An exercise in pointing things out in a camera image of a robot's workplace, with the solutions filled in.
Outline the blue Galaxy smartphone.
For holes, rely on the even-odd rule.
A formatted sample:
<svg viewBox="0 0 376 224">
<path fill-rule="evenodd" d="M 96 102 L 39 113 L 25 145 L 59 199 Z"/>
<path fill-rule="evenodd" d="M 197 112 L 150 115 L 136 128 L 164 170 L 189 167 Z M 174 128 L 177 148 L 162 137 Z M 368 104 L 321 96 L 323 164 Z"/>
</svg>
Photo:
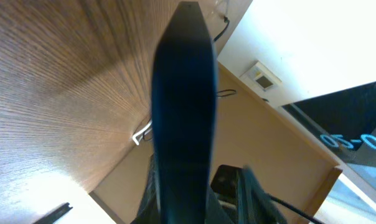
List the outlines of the blue Galaxy smartphone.
<svg viewBox="0 0 376 224">
<path fill-rule="evenodd" d="M 153 63 L 151 114 L 162 223 L 203 223 L 217 108 L 214 43 L 197 2 L 178 4 Z"/>
</svg>

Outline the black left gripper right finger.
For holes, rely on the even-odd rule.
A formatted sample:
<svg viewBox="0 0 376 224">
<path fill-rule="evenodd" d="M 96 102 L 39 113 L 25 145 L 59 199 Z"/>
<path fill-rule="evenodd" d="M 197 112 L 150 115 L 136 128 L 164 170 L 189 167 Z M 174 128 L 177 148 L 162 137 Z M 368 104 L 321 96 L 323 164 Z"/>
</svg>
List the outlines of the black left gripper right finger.
<svg viewBox="0 0 376 224">
<path fill-rule="evenodd" d="M 209 187 L 207 223 L 286 223 L 248 167 L 221 165 Z"/>
</svg>

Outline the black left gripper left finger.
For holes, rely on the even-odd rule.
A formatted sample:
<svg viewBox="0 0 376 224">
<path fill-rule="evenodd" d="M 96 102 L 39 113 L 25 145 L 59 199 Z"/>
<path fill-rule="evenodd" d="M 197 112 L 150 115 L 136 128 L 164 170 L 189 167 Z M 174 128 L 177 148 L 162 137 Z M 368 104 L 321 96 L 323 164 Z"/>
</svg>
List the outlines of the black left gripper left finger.
<svg viewBox="0 0 376 224">
<path fill-rule="evenodd" d="M 158 224 L 154 156 L 149 159 L 148 176 L 136 218 L 131 224 Z"/>
</svg>

